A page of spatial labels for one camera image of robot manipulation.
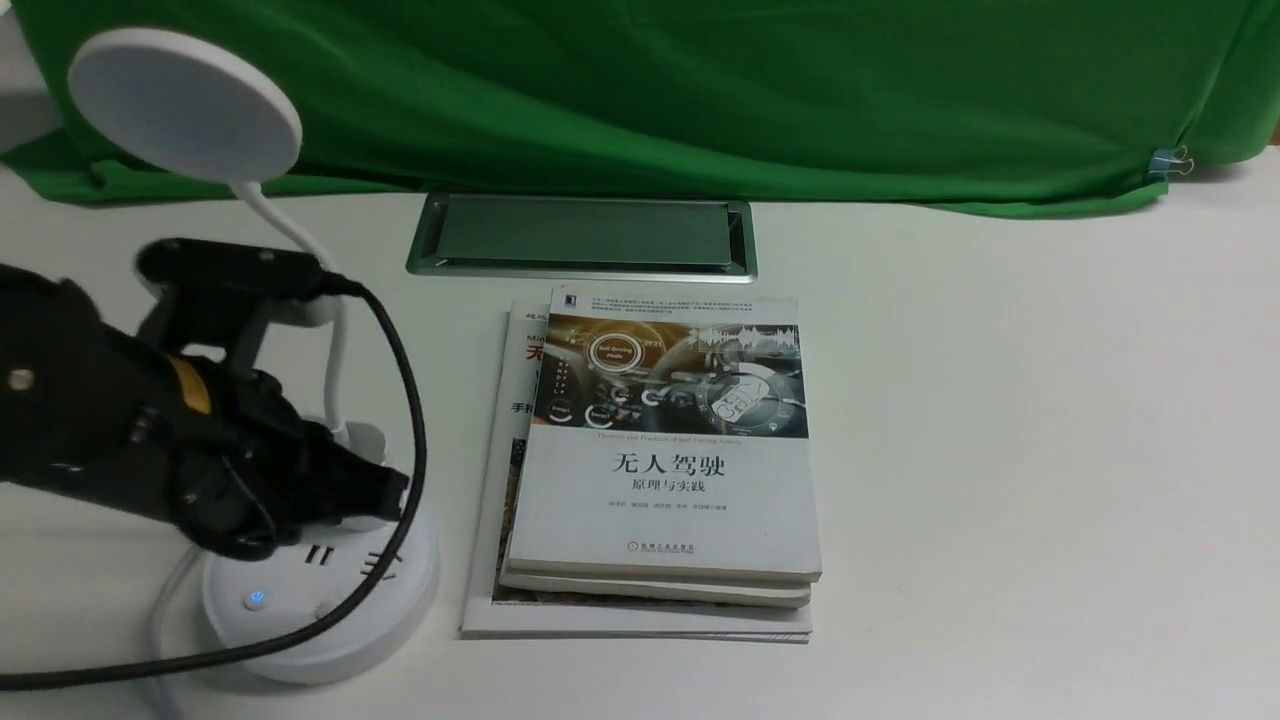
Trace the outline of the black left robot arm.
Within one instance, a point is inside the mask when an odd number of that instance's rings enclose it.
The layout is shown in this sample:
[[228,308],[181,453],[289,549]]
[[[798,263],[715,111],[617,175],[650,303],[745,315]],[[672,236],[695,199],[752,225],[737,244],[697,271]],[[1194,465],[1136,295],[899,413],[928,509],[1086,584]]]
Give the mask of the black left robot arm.
[[255,368],[273,314],[323,272],[163,287],[136,334],[72,281],[3,268],[3,479],[166,523],[262,561],[310,527],[398,521],[408,478],[301,416]]

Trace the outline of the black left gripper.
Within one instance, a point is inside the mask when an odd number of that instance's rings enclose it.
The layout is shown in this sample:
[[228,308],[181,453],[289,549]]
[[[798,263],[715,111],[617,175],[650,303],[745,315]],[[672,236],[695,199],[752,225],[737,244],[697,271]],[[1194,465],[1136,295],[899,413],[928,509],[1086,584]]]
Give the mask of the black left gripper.
[[401,519],[408,477],[303,418],[274,375],[196,356],[168,363],[180,416],[165,425],[165,510],[200,548],[262,561],[310,527]]

